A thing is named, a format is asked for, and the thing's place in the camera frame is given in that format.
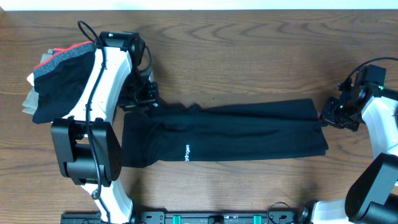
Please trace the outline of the black pants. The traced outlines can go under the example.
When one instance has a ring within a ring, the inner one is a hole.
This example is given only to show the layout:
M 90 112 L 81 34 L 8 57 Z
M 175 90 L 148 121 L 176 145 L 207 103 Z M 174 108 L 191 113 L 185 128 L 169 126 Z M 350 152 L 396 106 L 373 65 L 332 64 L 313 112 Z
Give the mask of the black pants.
M 322 156 L 328 144 L 311 99 L 201 108 L 159 105 L 124 116 L 123 165 Z

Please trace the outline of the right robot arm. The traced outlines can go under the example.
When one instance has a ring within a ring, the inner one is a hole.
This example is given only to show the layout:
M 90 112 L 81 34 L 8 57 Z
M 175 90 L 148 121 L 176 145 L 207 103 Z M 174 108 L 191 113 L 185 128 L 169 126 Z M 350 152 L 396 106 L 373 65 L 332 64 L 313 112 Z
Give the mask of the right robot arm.
M 379 87 L 361 117 L 374 160 L 343 199 L 315 202 L 307 223 L 397 223 L 397 92 Z

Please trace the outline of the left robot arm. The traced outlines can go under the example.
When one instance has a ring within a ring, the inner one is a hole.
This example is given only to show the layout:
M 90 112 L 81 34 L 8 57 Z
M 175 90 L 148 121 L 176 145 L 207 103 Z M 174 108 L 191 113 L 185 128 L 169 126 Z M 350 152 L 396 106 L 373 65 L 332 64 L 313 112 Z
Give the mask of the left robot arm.
M 51 134 L 60 172 L 94 199 L 96 213 L 66 213 L 61 223 L 137 223 L 134 203 L 119 179 L 122 149 L 113 130 L 115 110 L 157 105 L 151 66 L 139 69 L 149 51 L 137 32 L 102 32 L 96 59 L 75 107 L 53 121 Z

